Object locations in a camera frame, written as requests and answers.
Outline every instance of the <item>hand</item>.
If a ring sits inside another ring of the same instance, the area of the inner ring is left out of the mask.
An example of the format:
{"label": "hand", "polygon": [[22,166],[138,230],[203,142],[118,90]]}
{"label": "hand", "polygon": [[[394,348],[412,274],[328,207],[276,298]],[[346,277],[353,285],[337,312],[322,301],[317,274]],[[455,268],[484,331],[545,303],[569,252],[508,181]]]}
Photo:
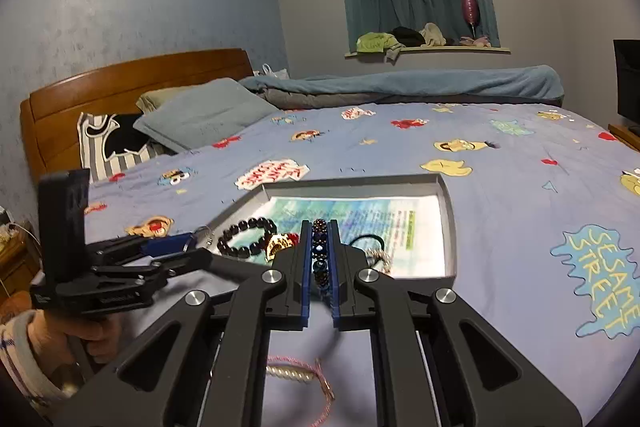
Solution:
{"label": "hand", "polygon": [[118,314],[107,315],[100,322],[95,322],[44,310],[37,310],[27,327],[38,366],[48,377],[61,365],[76,363],[66,341],[67,335],[89,341],[86,344],[89,355],[97,363],[107,363],[118,352],[121,331]]}

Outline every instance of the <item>windowsill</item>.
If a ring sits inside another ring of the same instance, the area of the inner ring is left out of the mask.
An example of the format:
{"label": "windowsill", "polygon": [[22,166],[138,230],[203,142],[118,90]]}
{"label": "windowsill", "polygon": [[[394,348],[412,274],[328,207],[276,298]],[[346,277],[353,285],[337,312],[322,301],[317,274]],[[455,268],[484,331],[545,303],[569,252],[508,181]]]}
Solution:
{"label": "windowsill", "polygon": [[[400,53],[438,53],[438,52],[459,52],[459,53],[499,53],[511,55],[509,48],[476,48],[474,46],[420,46],[418,48],[400,48]],[[382,55],[385,52],[372,53],[347,53],[344,58],[365,57],[367,55]]]}

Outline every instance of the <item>striped sleeve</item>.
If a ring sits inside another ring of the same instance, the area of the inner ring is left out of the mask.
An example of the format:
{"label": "striped sleeve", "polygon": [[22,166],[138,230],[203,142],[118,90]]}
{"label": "striped sleeve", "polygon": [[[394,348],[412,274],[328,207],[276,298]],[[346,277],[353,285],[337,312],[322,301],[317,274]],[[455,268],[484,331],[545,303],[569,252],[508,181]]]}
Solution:
{"label": "striped sleeve", "polygon": [[20,392],[42,414],[68,396],[38,367],[27,336],[35,311],[24,312],[0,325],[0,360]]}

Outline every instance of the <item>blue pillow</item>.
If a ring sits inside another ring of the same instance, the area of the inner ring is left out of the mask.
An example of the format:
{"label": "blue pillow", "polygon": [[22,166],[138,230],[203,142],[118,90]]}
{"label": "blue pillow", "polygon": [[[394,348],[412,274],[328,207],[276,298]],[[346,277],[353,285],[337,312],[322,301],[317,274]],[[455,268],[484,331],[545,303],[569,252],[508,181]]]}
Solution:
{"label": "blue pillow", "polygon": [[233,136],[278,108],[232,78],[195,86],[144,114],[134,128],[175,152]]}

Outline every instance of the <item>wooden headboard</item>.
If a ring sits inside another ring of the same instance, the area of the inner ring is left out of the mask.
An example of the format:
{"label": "wooden headboard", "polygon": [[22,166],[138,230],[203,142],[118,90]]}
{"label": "wooden headboard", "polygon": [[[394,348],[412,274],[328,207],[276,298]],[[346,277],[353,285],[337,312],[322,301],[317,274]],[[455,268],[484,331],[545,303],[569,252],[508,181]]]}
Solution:
{"label": "wooden headboard", "polygon": [[31,93],[20,104],[22,143],[31,178],[78,169],[78,117],[81,112],[138,112],[141,94],[163,87],[204,84],[215,78],[240,80],[252,74],[238,48],[141,58],[61,80]]}

